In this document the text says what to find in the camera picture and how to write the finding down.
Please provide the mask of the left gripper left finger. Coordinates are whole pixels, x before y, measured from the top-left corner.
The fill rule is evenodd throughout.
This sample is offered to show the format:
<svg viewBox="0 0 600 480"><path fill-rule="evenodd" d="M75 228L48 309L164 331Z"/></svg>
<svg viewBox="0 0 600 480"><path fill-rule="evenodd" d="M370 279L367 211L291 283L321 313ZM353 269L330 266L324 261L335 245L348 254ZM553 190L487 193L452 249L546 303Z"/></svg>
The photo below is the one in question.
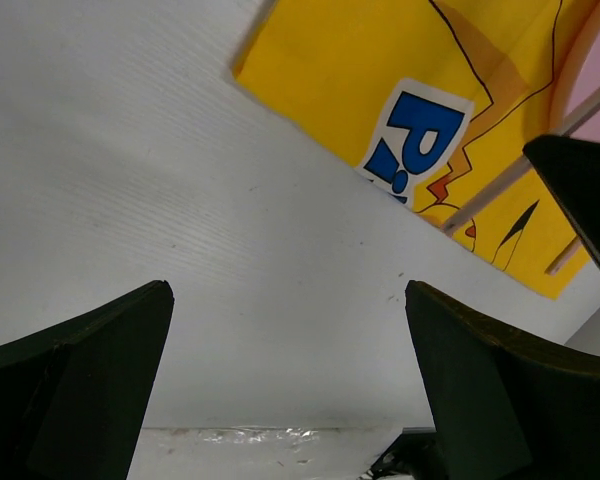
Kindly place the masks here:
<svg viewBox="0 0 600 480"><path fill-rule="evenodd" d="M152 281L0 346L0 479L127 477L174 308Z"/></svg>

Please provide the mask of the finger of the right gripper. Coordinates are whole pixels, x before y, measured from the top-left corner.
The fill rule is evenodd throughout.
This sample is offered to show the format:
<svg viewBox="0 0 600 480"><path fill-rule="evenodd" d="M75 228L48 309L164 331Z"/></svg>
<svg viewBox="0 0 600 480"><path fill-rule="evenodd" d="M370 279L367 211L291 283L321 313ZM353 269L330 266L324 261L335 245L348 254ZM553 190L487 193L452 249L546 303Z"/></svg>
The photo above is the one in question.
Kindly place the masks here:
<svg viewBox="0 0 600 480"><path fill-rule="evenodd" d="M600 270L600 143L541 135L523 154Z"/></svg>

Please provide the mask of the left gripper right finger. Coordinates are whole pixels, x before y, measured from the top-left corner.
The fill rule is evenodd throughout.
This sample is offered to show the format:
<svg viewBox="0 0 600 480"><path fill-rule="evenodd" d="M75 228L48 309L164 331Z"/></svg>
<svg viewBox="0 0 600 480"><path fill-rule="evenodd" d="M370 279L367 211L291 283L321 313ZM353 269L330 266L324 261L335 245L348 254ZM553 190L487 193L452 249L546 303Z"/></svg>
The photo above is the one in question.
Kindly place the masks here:
<svg viewBox="0 0 600 480"><path fill-rule="evenodd" d="M406 316L452 479L600 479L600 357L410 281Z"/></svg>

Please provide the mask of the fork with pink handle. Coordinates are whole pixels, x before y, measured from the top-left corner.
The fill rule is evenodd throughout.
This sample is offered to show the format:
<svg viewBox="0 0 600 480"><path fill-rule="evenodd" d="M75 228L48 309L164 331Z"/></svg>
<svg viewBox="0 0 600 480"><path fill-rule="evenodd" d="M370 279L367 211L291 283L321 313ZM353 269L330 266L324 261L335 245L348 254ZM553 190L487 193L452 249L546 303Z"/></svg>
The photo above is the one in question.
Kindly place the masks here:
<svg viewBox="0 0 600 480"><path fill-rule="evenodd" d="M570 136L600 111L600 86L571 111L551 134ZM509 187L521 179L532 168L531 162L522 154L499 176L480 190L461 209L454 213L442 226L442 232L451 237L461 226L480 213Z"/></svg>

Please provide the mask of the pink round plate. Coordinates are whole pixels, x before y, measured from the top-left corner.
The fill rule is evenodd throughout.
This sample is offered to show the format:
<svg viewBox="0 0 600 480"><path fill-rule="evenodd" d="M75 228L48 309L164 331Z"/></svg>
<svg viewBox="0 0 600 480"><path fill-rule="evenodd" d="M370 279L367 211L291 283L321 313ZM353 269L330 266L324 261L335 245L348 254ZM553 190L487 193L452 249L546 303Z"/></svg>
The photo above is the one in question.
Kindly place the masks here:
<svg viewBox="0 0 600 480"><path fill-rule="evenodd" d="M549 125L558 126L594 90L600 87L600 2L580 29L566 56L550 108ZM600 111L574 136L600 142Z"/></svg>

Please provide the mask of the yellow cartoon print cloth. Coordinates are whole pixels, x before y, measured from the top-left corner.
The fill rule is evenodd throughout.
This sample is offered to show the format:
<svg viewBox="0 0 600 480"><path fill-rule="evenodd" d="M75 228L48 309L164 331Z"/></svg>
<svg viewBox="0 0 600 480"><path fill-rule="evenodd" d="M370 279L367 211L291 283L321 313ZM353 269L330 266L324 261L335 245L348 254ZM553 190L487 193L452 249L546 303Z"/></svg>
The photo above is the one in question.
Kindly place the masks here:
<svg viewBox="0 0 600 480"><path fill-rule="evenodd" d="M557 127L600 1L276 1L231 72L436 228Z"/></svg>

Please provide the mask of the knife with pink handle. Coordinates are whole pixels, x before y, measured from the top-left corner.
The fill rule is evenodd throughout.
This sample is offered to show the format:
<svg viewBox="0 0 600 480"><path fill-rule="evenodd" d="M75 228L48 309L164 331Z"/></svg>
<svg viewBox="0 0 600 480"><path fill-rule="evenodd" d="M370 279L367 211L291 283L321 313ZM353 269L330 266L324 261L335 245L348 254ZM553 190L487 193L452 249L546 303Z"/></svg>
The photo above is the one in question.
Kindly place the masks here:
<svg viewBox="0 0 600 480"><path fill-rule="evenodd" d="M545 273L553 276L560 271L564 265L577 253L581 247L581 240L579 237L574 237L569 244L556 256L556 258L549 264Z"/></svg>

